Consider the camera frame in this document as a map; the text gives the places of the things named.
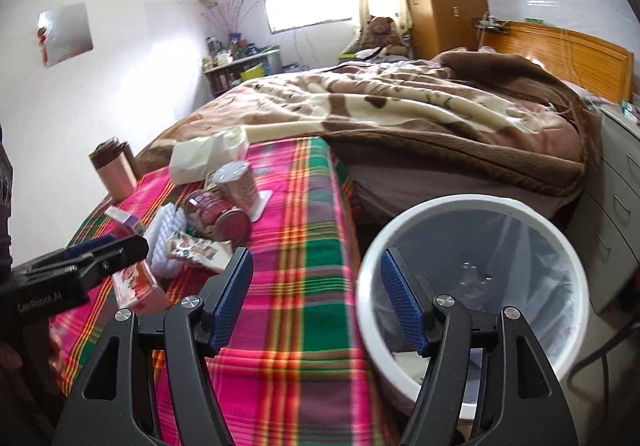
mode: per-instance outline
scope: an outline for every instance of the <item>nightstand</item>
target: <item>nightstand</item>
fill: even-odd
[[[640,262],[640,127],[618,108],[602,114],[602,166],[589,178],[566,236],[574,246],[598,314]]]

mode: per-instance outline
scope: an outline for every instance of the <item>teddy bear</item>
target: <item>teddy bear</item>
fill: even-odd
[[[377,47],[385,47],[386,53],[389,55],[407,56],[409,54],[408,49],[402,44],[395,22],[388,17],[374,17],[365,29],[362,48],[375,49]]]

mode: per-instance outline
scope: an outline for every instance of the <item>trash can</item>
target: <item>trash can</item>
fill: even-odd
[[[364,344],[383,390],[409,415],[428,360],[404,340],[380,277],[380,257],[396,247],[436,291],[467,308],[495,312],[515,306],[540,341],[558,379],[567,375],[584,340],[589,292],[571,244],[548,220],[521,202],[455,195],[414,206],[370,245],[360,267],[356,311]],[[473,421],[481,350],[472,350],[460,420]]]

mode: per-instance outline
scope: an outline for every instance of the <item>blanket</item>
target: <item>blanket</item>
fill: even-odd
[[[246,82],[137,159],[147,171],[166,166],[176,141],[242,124],[250,142],[321,136],[346,164],[455,171],[567,197],[598,159],[590,116],[572,90],[520,56],[446,52]]]
[[[247,159],[258,187],[273,196],[247,244],[254,277],[231,340],[207,360],[235,444],[398,444],[383,421],[356,323],[360,255],[351,217],[353,184],[344,166],[319,138],[252,146]],[[199,186],[176,187],[168,170],[159,169],[119,205],[149,222],[162,204],[180,203]],[[89,216],[74,242],[113,229],[104,216],[107,206]],[[197,294],[207,278],[186,267],[167,294],[177,302]],[[117,310],[109,279],[90,299],[52,321],[63,343],[65,393]],[[154,352],[153,366],[163,438],[177,446],[164,352]]]

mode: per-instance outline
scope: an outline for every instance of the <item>metal screw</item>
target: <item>metal screw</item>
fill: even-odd
[[[116,312],[117,321],[125,321],[131,318],[131,311],[129,309],[120,309]]]
[[[448,294],[441,294],[436,298],[436,302],[441,307],[451,307],[453,304],[455,304],[456,301],[453,299],[453,296],[449,296]]]
[[[510,320],[517,320],[520,318],[520,311],[515,307],[507,307],[504,310],[504,315]]]
[[[200,298],[193,295],[187,296],[186,298],[182,298],[182,301],[180,302],[180,304],[185,309],[193,309],[194,307],[197,307],[200,304]]]

